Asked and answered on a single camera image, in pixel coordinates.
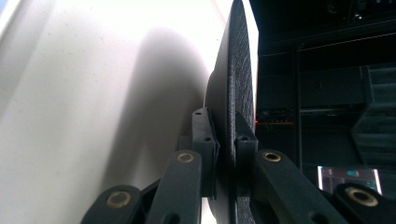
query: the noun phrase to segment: black plastic bracket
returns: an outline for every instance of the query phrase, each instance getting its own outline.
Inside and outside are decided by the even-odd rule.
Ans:
[[[145,223],[200,223],[201,155],[191,150],[172,154]]]
[[[214,135],[214,127],[207,108],[192,113],[192,150],[203,158],[202,196],[216,198],[216,162],[219,143]]]
[[[116,186],[104,191],[85,214],[81,224],[140,223],[140,190]]]
[[[248,181],[251,179],[251,168],[254,156],[258,150],[259,141],[251,131],[249,125],[239,112],[235,113],[235,157],[236,157],[236,186],[238,196],[249,196]]]
[[[253,199],[271,207],[280,223],[347,223],[283,153],[260,150],[254,163]],[[256,220],[271,212],[251,210]]]
[[[350,223],[394,223],[396,220],[395,202],[359,184],[339,185],[332,201]]]

